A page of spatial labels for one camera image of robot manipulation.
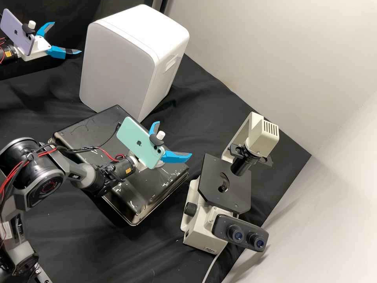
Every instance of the microscope base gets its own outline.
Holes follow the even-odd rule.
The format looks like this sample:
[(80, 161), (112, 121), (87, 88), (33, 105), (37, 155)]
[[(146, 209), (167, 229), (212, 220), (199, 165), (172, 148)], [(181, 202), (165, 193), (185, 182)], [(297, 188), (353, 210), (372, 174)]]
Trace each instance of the microscope base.
[(197, 210), (193, 217), (183, 214), (181, 222), (181, 230), (185, 233), (183, 243), (217, 255), (228, 242), (212, 234), (214, 221), (218, 214), (232, 216), (232, 213), (216, 206), (211, 206), (202, 198), (198, 192), (199, 178), (192, 180), (188, 188), (186, 204), (188, 202), (197, 204)]

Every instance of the white backdrop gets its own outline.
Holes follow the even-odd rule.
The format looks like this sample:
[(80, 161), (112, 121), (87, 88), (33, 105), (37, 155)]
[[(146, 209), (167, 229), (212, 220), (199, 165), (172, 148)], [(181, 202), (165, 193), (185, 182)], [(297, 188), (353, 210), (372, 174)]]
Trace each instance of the white backdrop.
[(376, 0), (169, 0), (194, 61), (310, 153), (377, 89)]

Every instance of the white knob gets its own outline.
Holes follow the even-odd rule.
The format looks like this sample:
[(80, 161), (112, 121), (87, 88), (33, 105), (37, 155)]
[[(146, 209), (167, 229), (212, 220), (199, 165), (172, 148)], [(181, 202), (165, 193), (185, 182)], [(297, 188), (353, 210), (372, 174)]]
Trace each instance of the white knob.
[(27, 25), (29, 28), (31, 28), (31, 29), (35, 29), (35, 26), (36, 26), (37, 24), (34, 22), (34, 21), (32, 21), (32, 20), (30, 20), (29, 21), (29, 24)]
[(158, 131), (156, 137), (157, 137), (159, 140), (162, 140), (162, 139), (165, 137), (165, 132), (163, 132), (163, 131)]

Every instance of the label sticker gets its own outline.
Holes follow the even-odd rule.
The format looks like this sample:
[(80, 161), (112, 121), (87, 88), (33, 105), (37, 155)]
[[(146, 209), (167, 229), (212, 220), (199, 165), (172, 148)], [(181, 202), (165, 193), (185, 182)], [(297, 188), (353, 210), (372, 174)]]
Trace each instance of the label sticker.
[(11, 231), (11, 226), (9, 225), (9, 221), (3, 222), (2, 225), (0, 223), (0, 236), (4, 240), (13, 238), (12, 231)]
[(205, 247), (204, 250), (206, 250), (207, 252), (211, 253), (211, 254), (216, 254), (216, 251), (209, 248), (209, 247)]

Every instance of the smartphone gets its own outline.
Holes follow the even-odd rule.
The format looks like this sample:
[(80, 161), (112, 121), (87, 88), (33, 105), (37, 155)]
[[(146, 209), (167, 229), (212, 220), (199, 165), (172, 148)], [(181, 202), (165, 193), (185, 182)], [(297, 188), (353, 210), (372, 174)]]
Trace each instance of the smartphone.
[(131, 117), (124, 119), (117, 138), (149, 169), (153, 169), (165, 153), (163, 146), (155, 146), (149, 140), (149, 133)]
[(30, 55), (35, 40), (34, 35), (26, 35), (22, 23), (6, 8), (1, 18), (0, 29), (24, 55)]

